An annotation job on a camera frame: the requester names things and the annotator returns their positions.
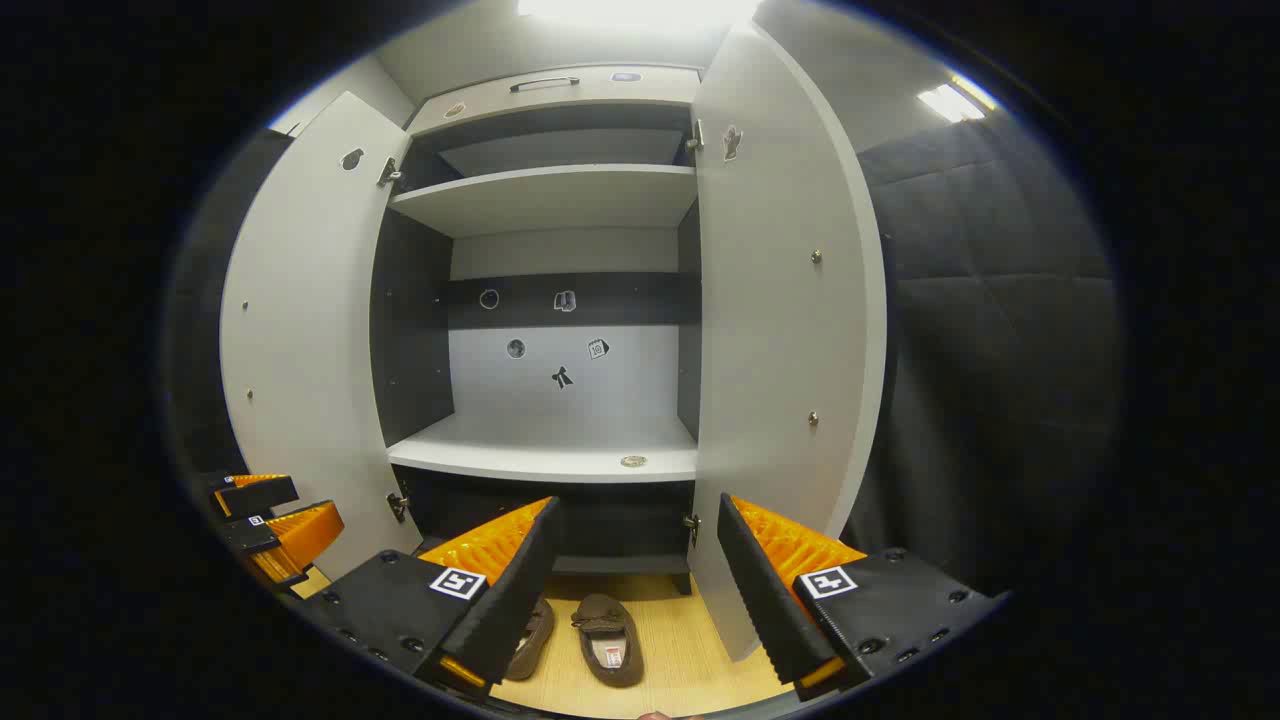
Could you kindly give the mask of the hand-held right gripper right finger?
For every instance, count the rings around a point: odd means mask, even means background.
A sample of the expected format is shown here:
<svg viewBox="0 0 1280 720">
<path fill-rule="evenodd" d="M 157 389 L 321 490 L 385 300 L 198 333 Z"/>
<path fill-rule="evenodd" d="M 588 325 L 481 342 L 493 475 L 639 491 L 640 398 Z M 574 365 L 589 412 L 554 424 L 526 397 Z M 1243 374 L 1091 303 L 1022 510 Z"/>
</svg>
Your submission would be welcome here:
<svg viewBox="0 0 1280 720">
<path fill-rule="evenodd" d="M 777 678 L 801 701 L 906 670 L 1006 602 L 904 548 L 865 553 L 732 495 L 717 537 Z"/>
</svg>

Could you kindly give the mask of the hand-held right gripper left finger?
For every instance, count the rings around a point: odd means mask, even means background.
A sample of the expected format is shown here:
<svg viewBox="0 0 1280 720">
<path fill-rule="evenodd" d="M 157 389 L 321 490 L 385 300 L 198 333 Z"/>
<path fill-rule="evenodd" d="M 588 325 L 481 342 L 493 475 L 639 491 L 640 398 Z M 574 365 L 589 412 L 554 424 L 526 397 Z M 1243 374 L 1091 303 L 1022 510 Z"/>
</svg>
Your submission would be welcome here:
<svg viewBox="0 0 1280 720">
<path fill-rule="evenodd" d="M 425 553 L 383 550 L 300 612 L 375 664 L 484 700 L 506 678 L 559 544 L 561 500 L 540 498 Z"/>
</svg>

